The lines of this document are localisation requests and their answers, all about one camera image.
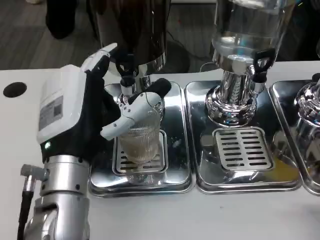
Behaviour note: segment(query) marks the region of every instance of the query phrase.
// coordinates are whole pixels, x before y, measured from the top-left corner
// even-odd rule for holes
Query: metal drip tray
[[[286,135],[288,139],[288,142],[282,144],[281,154],[295,158],[304,187],[310,193],[320,196],[320,127],[299,117],[295,101],[298,92],[310,84],[316,82],[279,81],[269,89],[269,93],[283,127],[277,138],[281,140],[281,136]]]
[[[272,168],[265,132],[258,127],[217,128],[213,133],[221,165],[230,171]]]
[[[110,84],[105,90],[118,102],[120,84]],[[164,98],[160,124],[159,155],[150,162],[135,164],[127,159],[117,139],[110,141],[92,163],[89,191],[98,197],[120,197],[185,193],[195,185],[188,146],[186,102],[184,92],[172,82]]]
[[[113,171],[117,175],[132,175],[132,174],[160,174],[168,168],[168,153],[167,153],[167,136],[164,131],[159,134],[159,151],[158,154],[146,163],[137,164],[129,161],[126,153],[123,151],[118,139],[115,140],[113,150]]]
[[[281,130],[264,90],[245,127],[222,128],[206,111],[206,94],[220,81],[191,82],[184,89],[195,152],[196,183],[206,194],[289,191],[301,186],[291,156],[284,156],[274,138]],[[285,137],[279,143],[287,143]]]

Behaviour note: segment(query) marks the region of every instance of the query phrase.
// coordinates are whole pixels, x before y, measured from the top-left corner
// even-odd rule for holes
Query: drip tray grate
[[[128,160],[119,139],[116,138],[115,142],[112,162],[113,171],[117,175],[159,174],[168,168],[167,136],[162,130],[159,133],[159,152],[153,160],[146,163],[137,164]]]
[[[272,158],[259,127],[217,128],[212,133],[221,165],[230,171],[256,171],[272,168]]]

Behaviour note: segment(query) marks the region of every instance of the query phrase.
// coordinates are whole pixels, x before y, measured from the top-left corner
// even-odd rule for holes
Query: white table
[[[319,71],[320,61],[279,62],[269,71],[267,84],[310,79]],[[0,71],[1,92],[17,81],[28,87],[17,98],[0,95],[3,240],[15,239],[17,235],[24,184],[24,178],[19,176],[22,164],[42,166],[36,142],[38,106],[42,83],[53,72],[54,69]],[[191,81],[218,80],[221,75],[221,70],[214,70],[165,77],[185,87]],[[108,75],[107,82],[119,80]],[[228,195],[204,195],[194,188],[176,195],[89,198],[91,240],[319,240],[320,237],[320,198],[303,188]]]

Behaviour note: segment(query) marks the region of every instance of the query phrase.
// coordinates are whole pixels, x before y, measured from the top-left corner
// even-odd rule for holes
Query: stainless steel tray
[[[118,148],[114,140],[106,146],[106,151],[97,157],[91,167],[89,191],[98,197],[119,197],[154,194],[185,193],[195,185],[195,173],[191,164],[194,154],[188,146],[186,125],[186,100],[178,84],[171,83],[172,88],[164,98],[164,116],[161,130],[165,133],[164,169],[150,172],[150,168],[140,168],[139,172],[117,171],[114,153]],[[120,84],[110,84],[105,89],[113,96],[115,102],[121,95]]]
[[[217,150],[218,144],[213,137],[214,132],[221,126],[208,118],[205,107],[207,92],[219,83],[220,81],[192,82],[184,90],[199,189],[206,194],[218,194],[289,191],[299,188],[300,175],[294,161],[290,157],[283,156],[278,150],[279,146],[274,144],[275,134],[281,131],[281,126],[266,90],[258,96],[257,111],[248,126],[232,130],[251,129],[252,132],[260,130],[259,136],[256,137],[263,140],[259,142],[259,146],[265,149],[263,151],[270,160],[264,167],[257,165],[250,169],[241,169],[242,166],[226,169],[223,166],[221,151],[219,153]]]
[[[320,196],[320,128],[302,120],[294,104],[298,91],[312,80],[279,81],[269,89],[288,144],[283,144],[282,154],[293,156],[303,179],[303,186]]]

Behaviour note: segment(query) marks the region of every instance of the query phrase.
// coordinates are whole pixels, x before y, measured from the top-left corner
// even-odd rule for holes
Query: black cable
[[[28,221],[31,201],[34,196],[33,191],[22,191],[22,201],[19,215],[19,225],[17,232],[17,240],[24,240],[26,223]]]
[[[197,56],[197,55],[194,55],[193,53],[189,52],[186,47],[178,40],[176,40],[174,38],[174,36],[169,32],[169,31],[166,31],[170,37],[172,38],[173,41],[175,41],[176,43],[178,43],[191,57],[195,58],[195,59],[198,59],[198,60],[202,60],[202,61],[207,61],[207,60],[211,60],[211,58],[209,56]]]

